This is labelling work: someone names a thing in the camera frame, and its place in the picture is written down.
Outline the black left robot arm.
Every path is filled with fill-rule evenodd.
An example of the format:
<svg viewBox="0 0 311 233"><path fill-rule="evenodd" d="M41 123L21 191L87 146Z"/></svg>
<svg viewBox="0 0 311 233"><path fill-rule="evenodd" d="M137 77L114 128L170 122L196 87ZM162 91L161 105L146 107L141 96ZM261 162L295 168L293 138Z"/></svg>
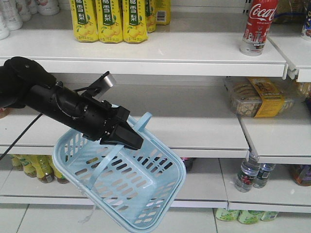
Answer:
<svg viewBox="0 0 311 233"><path fill-rule="evenodd" d="M127 123L130 112L95 99L114 84L107 71L91 85L70 90L36 61L17 56L0 68L0 106L28 106L81 132L88 140L110 145L120 143L138 150L143 138Z"/></svg>

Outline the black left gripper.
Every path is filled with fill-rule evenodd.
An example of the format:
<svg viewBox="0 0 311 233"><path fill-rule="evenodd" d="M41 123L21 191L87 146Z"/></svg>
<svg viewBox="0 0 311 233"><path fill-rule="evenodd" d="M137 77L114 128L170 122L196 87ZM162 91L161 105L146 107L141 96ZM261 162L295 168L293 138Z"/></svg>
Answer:
<svg viewBox="0 0 311 233"><path fill-rule="evenodd" d="M84 137L104 145L123 145L131 150L139 150L143 138L127 123L130 111L122 106L114 107L108 101L98 101L90 94L81 95L79 107L82 116L75 120L75 130Z"/></svg>

